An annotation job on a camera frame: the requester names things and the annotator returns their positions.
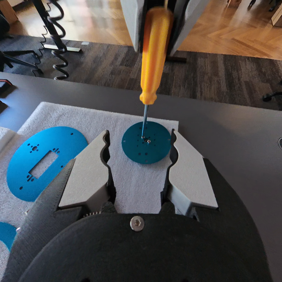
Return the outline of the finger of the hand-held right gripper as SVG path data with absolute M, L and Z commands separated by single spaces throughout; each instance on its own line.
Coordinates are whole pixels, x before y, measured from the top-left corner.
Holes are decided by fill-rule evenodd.
M 188 36 L 207 6 L 207 0 L 169 1 L 173 13 L 173 25 L 169 39 L 169 56 L 173 56 Z
M 135 52 L 139 52 L 144 0 L 121 0 L 122 12 Z

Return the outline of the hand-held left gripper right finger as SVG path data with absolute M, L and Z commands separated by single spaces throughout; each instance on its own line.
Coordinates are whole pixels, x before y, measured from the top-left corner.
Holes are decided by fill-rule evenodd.
M 171 202 L 185 216 L 193 207 L 216 210 L 218 203 L 203 156 L 174 129 L 169 158 L 171 165 L 160 192 L 161 206 Z

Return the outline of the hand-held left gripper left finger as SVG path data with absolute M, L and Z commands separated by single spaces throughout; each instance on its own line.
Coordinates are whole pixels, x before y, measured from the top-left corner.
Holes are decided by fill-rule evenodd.
M 75 157 L 59 208 L 84 206 L 89 212 L 100 212 L 104 203 L 115 204 L 109 146 L 110 133 L 104 130 Z

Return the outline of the yellow handled screwdriver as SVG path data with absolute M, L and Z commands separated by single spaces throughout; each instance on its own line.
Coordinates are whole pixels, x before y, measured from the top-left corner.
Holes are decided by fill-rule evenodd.
M 140 101 L 145 105 L 142 138 L 146 138 L 148 107 L 157 99 L 156 91 L 160 86 L 172 26 L 173 13 L 169 9 L 157 6 L 147 12 L 144 24 L 140 81 L 142 88 Z

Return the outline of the small blue round plate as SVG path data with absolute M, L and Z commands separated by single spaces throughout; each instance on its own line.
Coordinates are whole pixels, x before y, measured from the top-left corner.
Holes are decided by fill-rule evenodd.
M 122 149 L 125 155 L 139 164 L 154 164 L 167 156 L 171 149 L 171 134 L 161 124 L 147 121 L 144 138 L 151 143 L 144 143 L 142 138 L 143 122 L 138 122 L 127 129 L 122 137 Z

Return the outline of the grey desk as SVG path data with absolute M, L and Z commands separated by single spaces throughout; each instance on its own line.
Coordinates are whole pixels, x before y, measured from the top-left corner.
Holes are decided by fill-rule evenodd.
M 16 90 L 1 126 L 18 130 L 40 102 L 143 115 L 139 92 L 1 72 Z M 281 111 L 158 94 L 149 117 L 179 131 L 238 193 L 259 230 L 274 281 L 281 281 Z

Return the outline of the black desk leg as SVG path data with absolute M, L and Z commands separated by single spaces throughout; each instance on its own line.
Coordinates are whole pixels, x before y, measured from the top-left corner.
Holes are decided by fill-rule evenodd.
M 65 51 L 70 51 L 70 52 L 82 52 L 81 48 L 76 48 L 76 47 L 66 47 L 65 44 L 63 43 L 62 39 L 65 37 L 66 32 L 65 29 L 60 25 L 58 22 L 59 20 L 62 20 L 64 17 L 64 10 L 56 0 L 50 0 L 50 1 L 45 1 L 46 5 L 49 7 L 47 10 L 43 1 L 42 0 L 32 0 L 32 3 L 34 7 L 36 8 L 38 14 L 40 15 L 43 23 L 44 23 L 44 28 L 46 30 L 45 33 L 42 34 L 44 37 L 44 41 L 41 42 L 41 45 L 43 49 L 49 49 L 49 50 L 62 50 L 65 48 Z M 57 8 L 59 11 L 58 16 L 51 16 L 51 7 L 50 5 L 53 5 Z M 46 38 L 45 36 L 49 34 L 50 37 L 52 38 L 54 45 L 50 45 L 46 43 Z

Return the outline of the large blue round plate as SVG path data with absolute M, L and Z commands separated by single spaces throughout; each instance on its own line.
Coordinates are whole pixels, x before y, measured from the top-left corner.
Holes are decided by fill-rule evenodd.
M 59 126 L 42 130 L 25 142 L 12 156 L 7 169 L 7 185 L 17 198 L 34 202 L 67 163 L 88 146 L 86 138 L 74 128 Z M 56 160 L 39 177 L 31 171 L 49 152 Z

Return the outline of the white foam sheet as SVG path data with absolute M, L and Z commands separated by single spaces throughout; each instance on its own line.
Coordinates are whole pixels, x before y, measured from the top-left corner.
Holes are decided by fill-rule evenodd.
M 18 132 L 6 144 L 0 156 L 0 221 L 19 227 L 25 212 L 33 203 L 16 198 L 9 190 L 6 173 L 11 157 L 19 146 L 41 130 L 68 126 L 80 131 L 91 143 L 102 131 L 110 133 L 110 160 L 116 188 L 115 208 L 118 213 L 158 213 L 161 208 L 160 192 L 164 188 L 169 156 L 155 164 L 137 164 L 122 150 L 122 136 L 141 116 L 79 108 L 41 102 Z

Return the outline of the black chair base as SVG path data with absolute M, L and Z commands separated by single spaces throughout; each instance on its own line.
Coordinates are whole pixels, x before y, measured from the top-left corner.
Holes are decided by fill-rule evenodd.
M 275 99 L 278 104 L 278 108 L 282 111 L 282 91 L 276 91 L 270 94 L 265 94 L 262 97 L 263 102 L 270 102 L 272 99 Z

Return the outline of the blue disc with bracket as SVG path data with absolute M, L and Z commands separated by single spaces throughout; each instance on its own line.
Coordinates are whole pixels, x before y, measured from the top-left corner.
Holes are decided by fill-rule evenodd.
M 9 252 L 11 252 L 16 234 L 16 227 L 9 223 L 0 222 L 0 241 L 6 245 Z

